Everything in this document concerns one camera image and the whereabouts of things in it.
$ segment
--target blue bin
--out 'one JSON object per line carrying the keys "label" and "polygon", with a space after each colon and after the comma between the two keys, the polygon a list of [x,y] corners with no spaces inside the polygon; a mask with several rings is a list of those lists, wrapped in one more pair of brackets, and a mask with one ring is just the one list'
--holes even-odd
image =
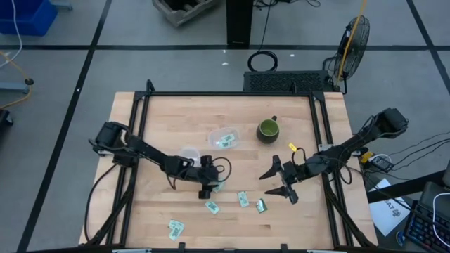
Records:
{"label": "blue bin", "polygon": [[[14,0],[20,35],[44,36],[58,12],[49,0]],[[16,34],[11,0],[0,0],[0,33]]]}

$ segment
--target yellow object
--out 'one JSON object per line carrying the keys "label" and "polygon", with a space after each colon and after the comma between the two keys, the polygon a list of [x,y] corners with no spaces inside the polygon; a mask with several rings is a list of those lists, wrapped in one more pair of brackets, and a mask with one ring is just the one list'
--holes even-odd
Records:
{"label": "yellow object", "polygon": [[373,153],[371,151],[366,152],[364,155],[361,156],[361,163],[366,163],[368,160],[373,156]]}
{"label": "yellow object", "polygon": [[344,70],[345,58],[347,57],[347,52],[349,50],[350,43],[353,40],[354,31],[356,31],[356,28],[358,27],[359,18],[361,18],[361,16],[363,15],[364,9],[366,8],[366,4],[367,4],[367,0],[363,0],[363,5],[361,6],[361,9],[359,10],[359,14],[358,14],[358,17],[356,18],[356,21],[352,28],[352,33],[350,34],[349,41],[347,42],[347,45],[345,46],[344,55],[342,56],[342,60],[340,61],[339,72],[337,75],[336,84],[338,84],[338,82],[340,81],[340,77],[342,76],[342,71]]}
{"label": "yellow object", "polygon": [[[25,73],[25,71],[23,71],[23,69],[21,67],[19,67],[17,64],[15,64],[6,54],[4,54],[2,51],[0,51],[0,55],[2,55],[13,67],[15,67],[17,70],[19,70],[19,72],[22,74],[23,78],[29,79],[27,73]],[[31,96],[32,90],[33,90],[33,85],[30,85],[30,90],[28,91],[28,94],[26,96],[24,96],[21,99],[17,99],[16,101],[13,101],[11,103],[8,103],[6,105],[2,105],[0,107],[0,110],[27,100]]]}
{"label": "yellow object", "polygon": [[297,148],[294,146],[294,144],[289,143],[289,148],[290,148],[292,151],[297,152]]}

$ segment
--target clear plastic container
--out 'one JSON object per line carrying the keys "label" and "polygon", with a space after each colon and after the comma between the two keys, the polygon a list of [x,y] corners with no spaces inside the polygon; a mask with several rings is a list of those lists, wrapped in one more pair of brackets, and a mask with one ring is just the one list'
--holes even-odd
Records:
{"label": "clear plastic container", "polygon": [[188,159],[194,160],[194,166],[200,166],[200,152],[198,152],[197,148],[194,147],[183,147],[178,152],[178,156],[185,157]]}
{"label": "clear plastic container", "polygon": [[210,145],[220,150],[236,147],[239,144],[239,140],[239,131],[233,127],[214,130],[208,136]]}

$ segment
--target white paper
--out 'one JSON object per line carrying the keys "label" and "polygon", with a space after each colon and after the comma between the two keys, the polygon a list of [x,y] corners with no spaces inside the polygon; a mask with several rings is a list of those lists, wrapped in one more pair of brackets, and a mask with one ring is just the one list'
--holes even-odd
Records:
{"label": "white paper", "polygon": [[[391,186],[391,184],[387,179],[383,179],[377,184],[379,189],[388,186]],[[403,198],[397,197],[396,200],[403,204]],[[409,215],[409,210],[402,207],[394,200],[383,200],[371,203],[369,204],[369,207],[371,208],[373,223],[384,236],[394,230],[394,228]]]}

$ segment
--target yellow cable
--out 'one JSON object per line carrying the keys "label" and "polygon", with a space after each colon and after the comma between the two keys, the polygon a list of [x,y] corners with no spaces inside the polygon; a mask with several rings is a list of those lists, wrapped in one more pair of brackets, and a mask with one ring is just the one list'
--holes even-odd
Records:
{"label": "yellow cable", "polygon": [[[26,79],[30,79],[28,77],[27,73],[25,73],[25,71],[23,71],[23,69],[21,67],[19,67],[17,64],[15,64],[6,54],[4,54],[2,51],[0,51],[0,55],[2,55],[13,67],[16,68],[22,74],[22,76],[25,78],[25,80]],[[0,110],[3,110],[5,108],[7,108],[7,107],[10,107],[12,105],[15,105],[15,104],[18,104],[20,102],[23,102],[23,101],[27,100],[31,96],[31,93],[32,93],[32,90],[33,90],[33,85],[29,85],[29,88],[30,88],[30,90],[28,91],[26,96],[24,96],[21,99],[17,99],[16,101],[13,101],[11,103],[8,103],[6,105],[2,105],[0,107]]]}
{"label": "yellow cable", "polygon": [[345,58],[347,57],[347,51],[349,50],[350,43],[353,40],[354,32],[356,31],[356,28],[358,27],[358,24],[359,24],[359,18],[363,15],[366,4],[367,4],[367,0],[363,0],[363,5],[361,6],[361,9],[359,10],[358,17],[356,18],[356,21],[352,28],[352,33],[350,34],[350,38],[347,42],[347,45],[345,46],[344,55],[342,56],[342,60],[340,61],[339,72],[337,75],[336,84],[340,81],[340,77],[342,76],[342,71],[344,70]]}

